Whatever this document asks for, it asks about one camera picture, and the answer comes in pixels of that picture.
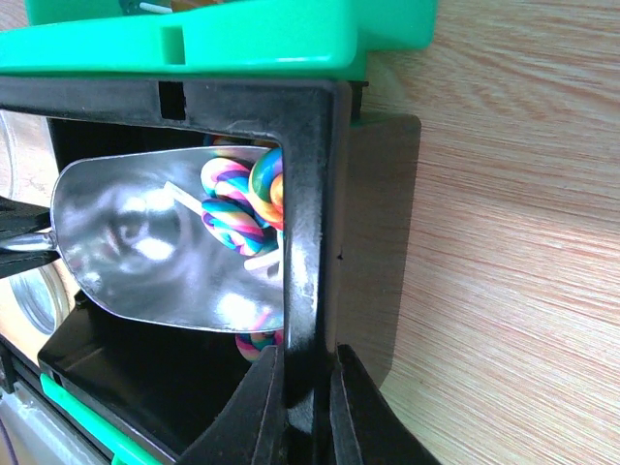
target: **wood grain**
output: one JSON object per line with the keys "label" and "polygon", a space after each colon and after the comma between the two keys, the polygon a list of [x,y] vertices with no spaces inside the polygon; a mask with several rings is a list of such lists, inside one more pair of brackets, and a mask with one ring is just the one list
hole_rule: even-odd
{"label": "wood grain", "polygon": [[339,331],[445,464],[620,463],[619,24],[444,0],[428,50],[369,59],[366,109],[422,121],[418,178],[399,308]]}

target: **wooden surface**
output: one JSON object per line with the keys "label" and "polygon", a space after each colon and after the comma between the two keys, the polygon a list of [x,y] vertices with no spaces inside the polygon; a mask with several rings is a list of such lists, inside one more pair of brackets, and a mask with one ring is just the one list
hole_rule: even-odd
{"label": "wooden surface", "polygon": [[418,178],[399,308],[341,338],[445,464],[620,463],[620,4],[444,0],[369,80],[420,118]]}

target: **colorful candy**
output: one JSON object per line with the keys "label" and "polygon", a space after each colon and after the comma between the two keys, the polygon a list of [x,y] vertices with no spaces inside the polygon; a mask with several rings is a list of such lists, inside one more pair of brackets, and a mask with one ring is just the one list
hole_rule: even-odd
{"label": "colorful candy", "polygon": [[250,172],[248,196],[255,211],[276,230],[284,230],[282,149],[265,153]]}
{"label": "colorful candy", "polygon": [[202,167],[201,181],[210,197],[202,203],[202,222],[224,245],[251,257],[261,252],[265,237],[247,200],[249,174],[236,160],[213,158]]}
{"label": "colorful candy", "polygon": [[259,359],[261,351],[267,346],[282,344],[284,331],[279,329],[275,332],[256,332],[252,334],[237,334],[234,337],[236,347],[243,358],[255,362]]}

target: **silver scoop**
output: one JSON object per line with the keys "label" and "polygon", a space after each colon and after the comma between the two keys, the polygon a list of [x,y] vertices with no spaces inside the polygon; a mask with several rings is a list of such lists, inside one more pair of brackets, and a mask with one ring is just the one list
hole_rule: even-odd
{"label": "silver scoop", "polygon": [[281,272],[244,266],[247,258],[165,189],[172,183],[201,201],[208,160],[256,161],[267,150],[215,146],[80,160],[56,182],[51,232],[0,241],[0,248],[57,250],[83,291],[119,317],[222,332],[281,328]]}

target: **rectangular slot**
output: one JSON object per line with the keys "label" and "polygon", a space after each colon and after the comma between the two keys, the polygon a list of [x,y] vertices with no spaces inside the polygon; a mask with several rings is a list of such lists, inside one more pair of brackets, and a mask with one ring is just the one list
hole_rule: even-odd
{"label": "rectangular slot", "polygon": [[181,26],[164,27],[162,29],[162,45],[165,64],[185,64],[185,38]]}
{"label": "rectangular slot", "polygon": [[159,106],[162,118],[185,120],[185,93],[183,82],[159,82]]}

